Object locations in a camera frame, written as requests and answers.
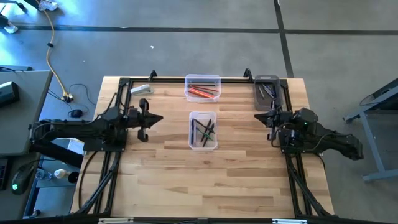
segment cable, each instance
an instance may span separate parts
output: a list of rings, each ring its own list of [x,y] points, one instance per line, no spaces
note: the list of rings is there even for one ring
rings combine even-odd
[[[319,156],[319,154],[318,153],[314,153],[321,161],[322,161],[322,164],[323,164],[323,170],[324,171],[326,171],[326,166],[325,166],[325,161],[322,159],[322,157],[321,156]]]
[[[58,74],[55,72],[54,68],[53,68],[53,67],[51,66],[51,64],[50,64],[50,49],[54,47],[53,41],[54,41],[54,37],[55,37],[55,29],[54,29],[54,25],[52,24],[52,21],[51,21],[51,19],[50,19],[50,16],[47,14],[47,12],[46,12],[45,10],[43,10],[43,12],[44,12],[45,16],[47,16],[47,19],[48,19],[49,22],[50,22],[51,30],[52,30],[51,40],[50,40],[50,42],[47,44],[48,48],[47,48],[47,54],[46,54],[45,60],[47,61],[47,65],[48,65],[49,68],[51,69],[51,72],[52,72],[52,73],[55,75],[55,77],[57,78],[57,80],[58,80],[58,82],[59,82],[59,84],[60,84],[60,86],[61,86],[61,88],[62,88],[62,91],[63,91],[62,95],[63,95],[63,96],[66,96],[66,97],[69,97],[69,94],[67,93],[65,87],[63,86],[60,77],[58,76]]]
[[[272,146],[272,147],[276,147],[276,148],[279,148],[279,147],[280,147],[280,146],[275,146],[275,145],[274,145],[274,139],[275,139],[276,134],[278,133],[279,129],[280,129],[281,127],[287,125],[287,124],[293,124],[293,123],[290,123],[290,122],[283,123],[283,124],[279,125],[279,127],[276,129],[274,135],[271,137],[271,146]]]
[[[304,149],[304,150],[305,150],[305,151],[312,151],[312,150],[316,149],[316,148],[319,146],[319,144],[321,144],[322,139],[324,139],[326,136],[329,136],[329,135],[334,135],[334,136],[347,136],[348,134],[336,134],[336,133],[324,134],[324,135],[319,139],[319,141],[318,141],[317,145],[315,145],[315,147],[313,147],[313,148],[311,148],[311,149]]]
[[[11,69],[11,68],[6,68],[6,67],[0,66],[0,72],[16,72],[16,71],[24,72],[21,69]]]
[[[31,164],[31,163],[34,163],[34,162],[37,162],[37,161],[57,161],[57,160],[58,159],[36,159],[36,160],[28,162],[27,164]]]
[[[364,105],[360,105],[360,106],[367,106],[367,105],[373,105],[373,104],[381,104],[381,103],[387,103],[388,101],[382,101],[382,102],[373,102],[373,103],[365,103]]]
[[[54,95],[54,94],[51,93],[51,92],[47,92],[47,94],[49,94],[50,96],[54,97],[54,98],[57,99],[57,100],[60,100],[60,101],[64,102],[67,106],[69,106],[69,108],[70,108],[71,111],[73,110],[72,107],[71,107],[67,102],[61,100],[61,98],[59,98],[59,96]]]
[[[361,100],[361,102],[359,102],[359,105],[360,106],[365,106],[365,105],[362,105],[362,102],[364,101],[364,100],[366,100],[369,96],[371,96],[372,94],[369,94],[368,96],[365,96],[362,100]]]
[[[97,154],[98,151],[95,151],[94,153],[92,153],[92,155],[88,158],[87,163],[85,165],[85,168],[83,169],[83,172],[81,173],[81,177],[80,177],[80,183],[79,183],[79,194],[78,194],[78,205],[79,205],[79,209],[81,208],[81,188],[83,187],[83,178],[86,174],[86,170],[88,167],[88,164],[91,162],[91,160],[94,158],[95,154]]]
[[[93,103],[92,100],[90,99],[89,95],[88,95],[88,87],[87,87],[86,85],[84,85],[84,84],[82,84],[82,83],[72,84],[72,85],[69,86],[68,92],[70,93],[70,88],[71,88],[71,87],[73,87],[73,86],[78,86],[78,85],[83,86],[83,87],[86,89],[87,100],[88,100],[92,105],[96,106],[97,104],[96,104],[96,103]]]
[[[54,98],[57,99],[57,100],[60,100],[60,101],[64,102],[67,106],[69,106],[70,111],[68,112],[68,117],[71,118],[70,113],[72,113],[73,108],[72,108],[67,102],[61,100],[61,98],[60,98],[59,96],[57,96],[57,95],[54,93],[54,91],[52,91],[51,89],[49,89],[49,91],[47,92],[47,94],[49,94],[50,96],[54,97]],[[80,105],[80,106],[86,108],[86,111],[83,112],[83,115],[84,115],[84,114],[87,114],[87,113],[90,111],[89,107],[87,107],[86,105],[83,105],[83,104],[81,104],[81,103],[76,103],[76,102],[73,102],[73,103],[76,104],[76,105]]]

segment gray floor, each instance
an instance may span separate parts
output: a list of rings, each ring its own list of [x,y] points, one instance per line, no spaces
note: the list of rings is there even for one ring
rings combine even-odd
[[[278,27],[271,0],[57,2],[61,11],[50,15],[55,24],[64,26]],[[398,2],[393,0],[280,0],[280,6],[286,29],[398,29]],[[24,14],[7,6],[3,14],[15,23],[48,24],[44,15],[31,7]],[[50,35],[39,30],[21,30],[14,35],[0,32],[0,64],[47,69],[45,45]],[[362,181],[363,174],[376,171],[374,159],[361,123],[347,125],[341,119],[354,111],[362,98],[398,76],[397,42],[398,36],[385,35],[287,35],[294,76],[305,79],[311,108],[320,122],[353,133],[364,144],[362,161],[350,161],[334,151],[325,153],[332,202],[341,217],[398,222],[398,178]],[[159,75],[241,76],[249,67],[254,75],[287,76],[279,34],[58,31],[55,46],[51,61],[65,85],[88,85],[94,100],[103,76],[148,75],[153,69]],[[51,89],[61,94],[54,80]],[[72,93],[78,103],[89,106],[90,112],[83,118],[91,119],[94,106],[84,90],[77,88]],[[67,118],[67,110],[62,102],[48,97],[42,118]],[[398,153],[383,149],[383,159],[394,168]]]

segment black clamp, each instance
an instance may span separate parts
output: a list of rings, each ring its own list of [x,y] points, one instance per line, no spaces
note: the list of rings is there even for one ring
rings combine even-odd
[[[156,71],[152,70],[152,72],[149,75],[148,81],[152,82],[155,76],[157,76]]]
[[[253,76],[251,75],[250,68],[246,68],[246,69],[245,69],[244,74],[243,74],[243,77],[244,77],[244,78],[248,77],[248,78],[249,78],[249,82],[250,82],[250,83],[253,83]]]

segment computer mouse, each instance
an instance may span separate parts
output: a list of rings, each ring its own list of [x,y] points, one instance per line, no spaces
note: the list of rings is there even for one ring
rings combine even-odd
[[[33,164],[26,164],[18,168],[14,178],[12,178],[11,191],[13,194],[20,195],[26,191],[34,169]]]
[[[81,116],[83,116],[84,112],[80,109],[75,109],[75,110],[71,110],[69,111],[69,116],[71,118],[80,118]]]

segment gray metal stand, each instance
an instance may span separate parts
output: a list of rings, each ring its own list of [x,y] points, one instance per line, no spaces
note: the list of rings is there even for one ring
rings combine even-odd
[[[372,154],[374,157],[374,160],[376,161],[377,169],[379,172],[369,174],[369,175],[364,175],[363,179],[364,181],[371,181],[371,180],[380,180],[380,179],[386,179],[390,177],[398,177],[398,169],[394,170],[386,170],[384,168],[383,162],[380,158],[379,150],[377,148],[376,142],[374,140],[374,135],[371,131],[371,128],[368,123],[367,115],[366,112],[369,111],[370,109],[378,108],[382,103],[385,103],[387,100],[391,100],[398,94],[398,85],[395,86],[394,88],[389,89],[387,92],[381,94],[379,97],[375,98],[372,100],[370,103],[366,103],[364,106],[360,107],[357,112],[345,116],[343,120],[346,123],[351,123],[352,120],[356,118],[360,118],[363,129],[365,130],[366,133],[366,138],[368,139],[369,145],[372,150]]]

